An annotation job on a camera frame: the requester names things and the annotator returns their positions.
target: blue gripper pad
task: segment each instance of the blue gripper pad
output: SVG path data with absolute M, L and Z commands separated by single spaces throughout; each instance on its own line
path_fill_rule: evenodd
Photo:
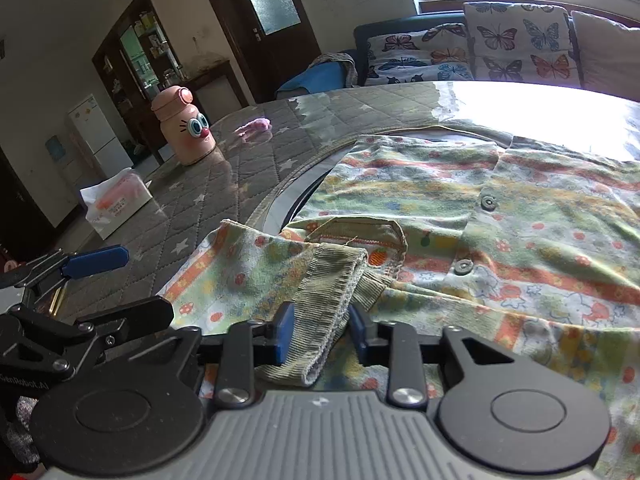
M 349 305 L 349 333 L 353 341 L 353 345 L 356 347 L 356 354 L 358 355 L 358 361 L 364 361 L 366 344 L 366 330 L 362 318 L 358 313 L 358 310 Z
M 62 267 L 62 273 L 73 280 L 124 267 L 129 261 L 129 252 L 120 245 L 105 247 L 97 251 L 75 254 Z
M 293 322 L 294 304 L 283 303 L 272 321 L 274 327 L 273 335 L 276 338 L 276 362 L 274 363 L 276 365 L 284 364 L 287 359 L 287 352 L 289 352 L 289 345 L 293 337 Z

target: pink toy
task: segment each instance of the pink toy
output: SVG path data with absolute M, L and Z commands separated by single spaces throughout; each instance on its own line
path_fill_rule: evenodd
M 234 131 L 234 133 L 241 137 L 253 137 L 255 134 L 266 132 L 269 128 L 271 128 L 271 121 L 261 117 L 260 119 L 254 119 L 244 126 L 240 126 L 236 131 Z
M 151 103 L 164 138 L 185 166 L 199 161 L 216 147 L 207 118 L 191 104 L 192 101 L 193 94 L 188 88 L 171 86 L 162 90 Z

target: glass cabinet door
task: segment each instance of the glass cabinet door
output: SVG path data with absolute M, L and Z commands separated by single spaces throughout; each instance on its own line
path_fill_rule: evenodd
M 129 58 L 129 64 L 136 73 L 140 87 L 145 91 L 146 96 L 150 100 L 153 99 L 162 90 L 160 80 L 151 67 L 151 63 L 149 63 L 142 49 L 142 45 L 140 45 L 133 26 L 129 27 L 124 34 L 121 35 L 120 43 L 124 48 L 126 56 Z

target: door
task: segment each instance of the door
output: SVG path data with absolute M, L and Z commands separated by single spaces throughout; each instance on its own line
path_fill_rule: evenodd
M 300 0 L 210 0 L 258 102 L 320 54 Z
M 18 262 L 42 256 L 55 241 L 55 229 L 27 193 L 2 151 L 0 182 L 0 245 Z

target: gray quilted mattress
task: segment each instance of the gray quilted mattress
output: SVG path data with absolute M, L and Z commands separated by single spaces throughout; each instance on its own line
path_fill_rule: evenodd
M 514 99 L 523 92 L 521 99 Z M 585 95 L 615 99 L 534 85 L 424 82 L 343 89 L 239 110 L 212 126 L 218 141 L 214 152 L 188 167 L 169 160 L 151 176 L 153 200 L 104 242 L 96 237 L 89 248 L 121 244 L 129 250 L 130 261 L 122 269 L 70 282 L 58 317 L 73 320 L 154 294 L 222 219 L 256 225 L 276 195 L 296 177 L 361 134 L 400 134 L 442 126 L 507 146 L 512 134 L 528 134 L 531 122 L 539 119 L 531 116 L 533 110 L 541 111 L 532 92 L 540 100 L 547 96 L 548 103 L 541 130 L 544 138 L 538 139 L 557 143 L 568 139 L 568 144 L 574 140 L 584 144 L 584 131 L 580 139 L 567 137 L 566 121 L 555 121 L 554 115 L 566 119 L 571 111 L 565 104 L 550 102 L 548 95 L 560 92 L 565 103 Z M 640 108 L 623 100 L 616 102 L 628 104 L 624 105 L 624 127 L 615 135 L 609 129 L 601 149 L 627 146 L 629 153 L 640 153 L 636 126 Z M 512 121 L 504 120 L 506 112 Z M 578 111 L 575 116 L 581 117 Z M 233 131 L 260 117 L 271 121 L 271 135 L 239 143 Z M 586 120 L 585 124 L 597 128 L 597 121 Z M 571 147 L 580 149 L 581 145 Z

